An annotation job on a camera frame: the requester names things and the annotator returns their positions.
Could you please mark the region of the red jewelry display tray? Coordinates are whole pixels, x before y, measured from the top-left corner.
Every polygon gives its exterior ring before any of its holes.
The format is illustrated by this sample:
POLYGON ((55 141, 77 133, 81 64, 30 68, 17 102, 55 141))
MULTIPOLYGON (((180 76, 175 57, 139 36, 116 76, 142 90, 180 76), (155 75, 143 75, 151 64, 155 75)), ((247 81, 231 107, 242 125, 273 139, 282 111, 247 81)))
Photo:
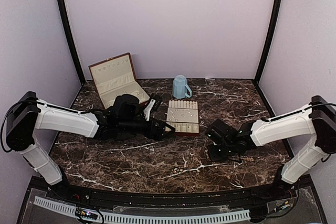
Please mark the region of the red jewelry display tray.
POLYGON ((175 135, 199 136, 197 101, 170 100, 166 115, 166 123, 175 128, 175 135))

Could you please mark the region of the light blue faceted mug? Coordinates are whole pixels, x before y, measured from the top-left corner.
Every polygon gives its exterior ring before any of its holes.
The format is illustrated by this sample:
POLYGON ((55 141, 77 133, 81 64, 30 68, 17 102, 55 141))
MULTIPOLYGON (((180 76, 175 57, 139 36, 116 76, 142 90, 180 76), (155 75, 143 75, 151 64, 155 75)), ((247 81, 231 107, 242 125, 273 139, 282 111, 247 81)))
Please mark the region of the light blue faceted mug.
POLYGON ((187 78, 178 75, 173 80, 173 97, 176 99, 184 99, 192 97, 192 90, 187 84, 187 78))

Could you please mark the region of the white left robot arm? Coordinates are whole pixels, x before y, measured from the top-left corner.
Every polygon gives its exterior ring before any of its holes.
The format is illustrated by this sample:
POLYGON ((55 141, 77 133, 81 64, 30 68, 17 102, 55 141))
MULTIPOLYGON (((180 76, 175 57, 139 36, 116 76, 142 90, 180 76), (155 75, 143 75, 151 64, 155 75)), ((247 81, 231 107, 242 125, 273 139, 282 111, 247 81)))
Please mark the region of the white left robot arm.
POLYGON ((161 141, 175 133, 174 127, 151 115, 161 102, 160 96, 152 95, 141 106, 137 97, 123 94, 107 109, 79 111, 47 103, 29 91, 6 112, 1 125, 1 146, 6 153, 20 153, 46 183, 53 186, 61 200, 69 201, 74 197, 74 189, 67 184, 61 168, 40 146, 35 131, 66 132, 100 141, 121 133, 141 134, 161 141))

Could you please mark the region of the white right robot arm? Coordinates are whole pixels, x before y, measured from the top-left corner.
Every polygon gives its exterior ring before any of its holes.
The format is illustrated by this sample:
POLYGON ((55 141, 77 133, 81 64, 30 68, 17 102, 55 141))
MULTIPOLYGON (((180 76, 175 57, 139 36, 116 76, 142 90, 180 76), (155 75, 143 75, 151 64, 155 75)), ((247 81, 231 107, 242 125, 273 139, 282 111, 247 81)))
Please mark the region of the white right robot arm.
POLYGON ((268 187, 269 197, 278 200, 318 161, 325 161, 335 154, 335 104, 316 95, 310 103, 297 110, 251 121, 242 124, 239 129, 216 120, 205 134, 213 142, 207 147, 213 162, 234 154, 243 155, 246 151, 285 138, 310 136, 308 143, 294 158, 278 169, 274 183, 268 187))

